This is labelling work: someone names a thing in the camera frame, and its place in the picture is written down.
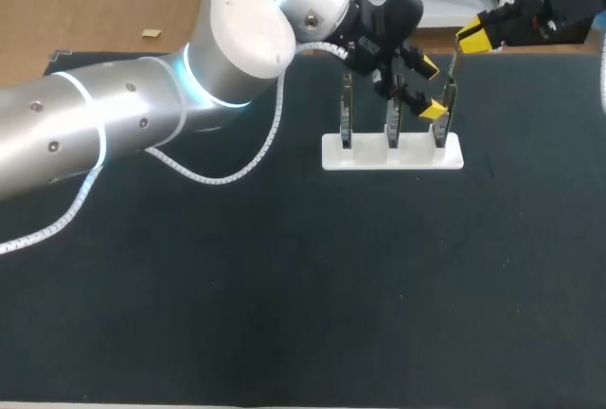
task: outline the bolt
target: bolt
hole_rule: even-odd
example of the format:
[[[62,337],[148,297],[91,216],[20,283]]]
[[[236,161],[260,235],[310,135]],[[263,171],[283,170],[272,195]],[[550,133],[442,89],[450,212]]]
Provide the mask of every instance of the bolt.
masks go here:
[[[40,101],[34,101],[29,106],[29,109],[31,109],[34,113],[40,113],[44,108],[45,107],[42,105],[42,103]]]
[[[313,28],[318,27],[318,18],[316,18],[312,14],[308,15],[308,17],[305,18],[305,27],[308,29],[313,29]]]

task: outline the dark green work surface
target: dark green work surface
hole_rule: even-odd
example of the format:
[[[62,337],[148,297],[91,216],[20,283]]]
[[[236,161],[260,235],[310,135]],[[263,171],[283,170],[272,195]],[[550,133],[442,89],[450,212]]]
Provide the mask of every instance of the dark green work surface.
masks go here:
[[[235,185],[138,154],[58,237],[0,259],[0,400],[606,407],[598,58],[468,58],[455,172],[323,171],[342,71],[295,61],[276,144]],[[274,94],[167,152],[239,169]],[[368,80],[355,101],[379,131]],[[0,204],[0,240],[56,220],[80,181]]]

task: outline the glowing blue light ring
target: glowing blue light ring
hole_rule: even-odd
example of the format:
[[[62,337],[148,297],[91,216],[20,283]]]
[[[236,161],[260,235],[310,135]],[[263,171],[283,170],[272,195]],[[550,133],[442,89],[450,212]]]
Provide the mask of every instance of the glowing blue light ring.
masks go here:
[[[191,85],[196,88],[196,90],[198,91],[197,93],[202,98],[208,99],[209,101],[212,101],[213,103],[218,104],[220,106],[224,106],[225,108],[244,108],[251,103],[251,101],[249,101],[243,104],[232,104],[210,95],[206,91],[206,89],[198,82],[196,77],[193,75],[193,72],[191,71],[191,66],[189,66],[189,44],[186,45],[186,48],[183,51],[183,66],[186,69],[187,77],[189,78]]]
[[[93,115],[96,122],[95,124],[97,125],[98,132],[98,160],[93,169],[101,168],[103,166],[103,163],[105,163],[105,157],[107,156],[107,134],[105,133],[105,122],[99,119],[97,106],[95,105],[93,97],[91,97],[91,94],[88,92],[88,90],[86,90],[86,87],[84,87],[79,80],[74,78],[69,73],[60,71],[58,73],[53,73],[53,75],[61,76],[62,78],[69,80],[74,85],[74,87],[78,89],[78,91],[84,98],[86,106],[90,107],[93,111]]]

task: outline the robotic arm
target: robotic arm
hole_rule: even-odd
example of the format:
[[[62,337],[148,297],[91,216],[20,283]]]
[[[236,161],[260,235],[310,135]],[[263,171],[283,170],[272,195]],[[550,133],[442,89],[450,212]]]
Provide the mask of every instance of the robotic arm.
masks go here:
[[[297,41],[343,47],[363,75],[390,73],[400,54],[431,74],[402,46],[422,13],[419,0],[203,0],[191,41],[173,54],[0,89],[0,199],[223,126],[284,73]],[[434,106],[423,101],[419,114]]]
[[[463,52],[508,46],[570,44],[585,41],[606,0],[514,0],[485,11],[458,34]]]

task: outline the wooden table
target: wooden table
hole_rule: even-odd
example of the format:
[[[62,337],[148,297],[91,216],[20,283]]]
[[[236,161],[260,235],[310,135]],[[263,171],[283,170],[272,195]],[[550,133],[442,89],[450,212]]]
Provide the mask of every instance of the wooden table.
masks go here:
[[[57,48],[170,52],[185,44],[200,0],[0,0],[0,85],[39,77]],[[162,29],[143,39],[144,28]]]

